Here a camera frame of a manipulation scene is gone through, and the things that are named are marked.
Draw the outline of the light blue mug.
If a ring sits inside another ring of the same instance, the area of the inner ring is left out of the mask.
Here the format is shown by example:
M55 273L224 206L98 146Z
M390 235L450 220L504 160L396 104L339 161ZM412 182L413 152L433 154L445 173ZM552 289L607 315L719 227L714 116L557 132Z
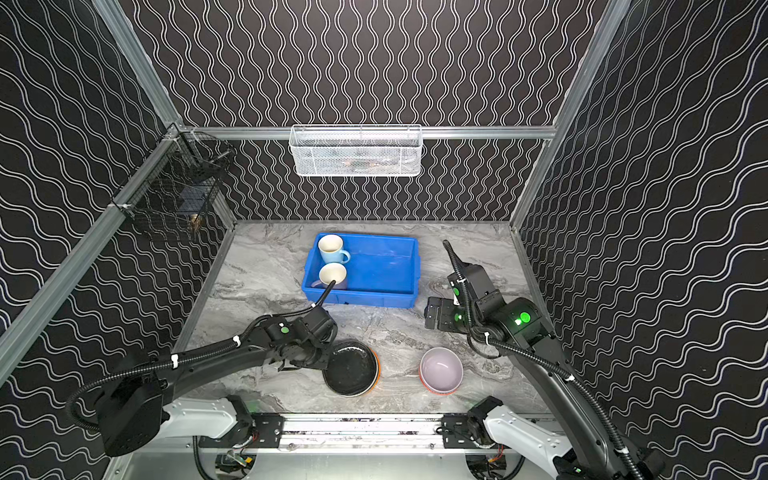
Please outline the light blue mug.
M318 240L317 247L325 264L346 264L351 259L351 254L344 249L344 240L339 235L323 235Z

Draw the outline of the purple cream mug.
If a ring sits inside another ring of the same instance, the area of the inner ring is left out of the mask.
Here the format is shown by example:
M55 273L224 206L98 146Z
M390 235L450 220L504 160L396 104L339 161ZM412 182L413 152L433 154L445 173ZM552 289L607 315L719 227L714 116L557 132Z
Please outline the purple cream mug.
M327 288L333 284L334 290L346 290L347 280L348 273L344 264L328 263L320 269L318 279L312 282L310 287Z

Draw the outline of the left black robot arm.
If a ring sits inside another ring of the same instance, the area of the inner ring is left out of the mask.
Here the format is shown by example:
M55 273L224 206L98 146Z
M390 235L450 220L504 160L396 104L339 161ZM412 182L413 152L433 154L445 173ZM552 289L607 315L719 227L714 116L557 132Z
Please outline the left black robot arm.
M325 370L338 325L323 303L331 282L312 306L266 314L243 332L164 360L139 360L72 392L65 411L84 431L98 434L104 453L132 453L168 431L171 405L188 392L231 374L277 363L283 370Z

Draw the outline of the black glossy plate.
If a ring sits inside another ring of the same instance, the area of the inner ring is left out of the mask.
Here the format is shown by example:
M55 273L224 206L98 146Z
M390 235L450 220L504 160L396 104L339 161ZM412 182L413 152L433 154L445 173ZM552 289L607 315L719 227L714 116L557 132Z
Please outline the black glossy plate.
M365 394L374 373L371 348L358 340L347 339L334 345L323 379L336 394L356 397Z

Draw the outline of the orange plate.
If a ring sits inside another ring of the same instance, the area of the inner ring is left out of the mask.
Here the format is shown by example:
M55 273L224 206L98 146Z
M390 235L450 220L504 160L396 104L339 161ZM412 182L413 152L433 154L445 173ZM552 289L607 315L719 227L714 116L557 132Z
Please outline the orange plate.
M372 359L373 359L373 365L375 367L375 373L374 373L374 378L371 381L371 384L368 386L368 388L365 391L366 394L368 392L372 391L376 387L377 383L379 382L379 380L381 378L381 361L380 361L380 358L379 358L377 352L375 350L373 350L373 349L371 349L371 356L372 356Z

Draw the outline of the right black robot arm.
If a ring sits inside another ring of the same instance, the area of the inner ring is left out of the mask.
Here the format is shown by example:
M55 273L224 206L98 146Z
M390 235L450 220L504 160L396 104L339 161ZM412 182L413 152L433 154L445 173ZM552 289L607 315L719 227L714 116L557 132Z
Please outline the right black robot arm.
M443 246L452 266L452 299L431 297L424 309L431 330L465 338L489 360L509 358L549 407L560 433L515 413L488 396L465 414L447 414L437 433L447 449L474 446L493 459L511 451L551 479L658 479L662 453L638 446L621 433L608 410L568 367L546 314L525 298L503 298L485 269L465 262L450 242Z

